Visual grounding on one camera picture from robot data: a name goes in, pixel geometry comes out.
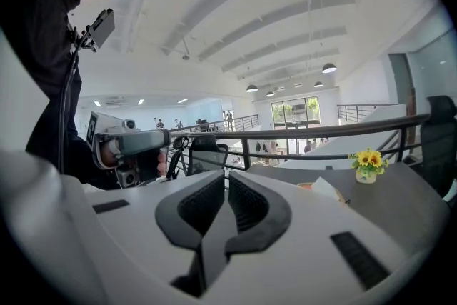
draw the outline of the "black cable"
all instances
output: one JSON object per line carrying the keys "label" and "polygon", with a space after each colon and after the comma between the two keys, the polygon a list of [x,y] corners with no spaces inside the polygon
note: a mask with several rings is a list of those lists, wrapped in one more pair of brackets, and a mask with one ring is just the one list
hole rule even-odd
{"label": "black cable", "polygon": [[83,46],[84,42],[88,39],[89,32],[86,33],[78,40],[76,49],[71,57],[69,70],[66,74],[64,85],[62,86],[59,104],[59,137],[58,137],[58,155],[57,155],[57,169],[60,174],[64,174],[64,142],[65,142],[65,108],[66,108],[66,95],[68,93],[71,82],[73,81],[74,74],[78,68],[78,51]]}

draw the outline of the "potted flower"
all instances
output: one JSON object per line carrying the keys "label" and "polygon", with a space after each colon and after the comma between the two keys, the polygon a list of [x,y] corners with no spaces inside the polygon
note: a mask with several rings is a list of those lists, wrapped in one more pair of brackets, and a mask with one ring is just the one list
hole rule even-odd
{"label": "potted flower", "polygon": [[383,161],[381,153],[367,149],[357,154],[349,154],[348,159],[357,159],[352,167],[357,169],[356,180],[360,183],[374,183],[378,174],[384,173],[384,167],[388,166],[388,160]]}

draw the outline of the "black shirt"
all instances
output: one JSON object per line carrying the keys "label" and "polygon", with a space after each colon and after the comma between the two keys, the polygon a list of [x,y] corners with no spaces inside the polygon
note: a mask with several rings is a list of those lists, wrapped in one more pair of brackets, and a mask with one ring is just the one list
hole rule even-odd
{"label": "black shirt", "polygon": [[[80,0],[2,0],[2,3],[0,21],[4,33],[26,70],[49,98],[26,150],[56,166],[60,91],[71,63],[67,14],[79,5]],[[79,72],[76,72],[69,89],[65,173],[83,183],[101,180],[94,185],[113,188],[105,173],[96,168],[86,142],[77,136],[74,115],[81,90]]]}

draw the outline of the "person's hand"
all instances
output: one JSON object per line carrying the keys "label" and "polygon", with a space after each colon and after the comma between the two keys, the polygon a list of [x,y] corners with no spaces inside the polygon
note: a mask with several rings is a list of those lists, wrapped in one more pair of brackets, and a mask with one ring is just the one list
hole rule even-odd
{"label": "person's hand", "polygon": [[[108,144],[103,144],[100,146],[100,157],[101,162],[106,166],[115,166],[117,164],[117,159],[114,157],[113,153],[109,149]],[[162,151],[157,157],[157,171],[159,176],[164,176],[166,173],[166,156]]]}

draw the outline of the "camera lens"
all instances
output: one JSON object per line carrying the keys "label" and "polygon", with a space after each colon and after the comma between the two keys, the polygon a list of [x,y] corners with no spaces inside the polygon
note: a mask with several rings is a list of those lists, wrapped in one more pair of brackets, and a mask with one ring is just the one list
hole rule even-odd
{"label": "camera lens", "polygon": [[126,183],[127,184],[132,184],[134,181],[134,175],[133,174],[129,174],[126,178]]}

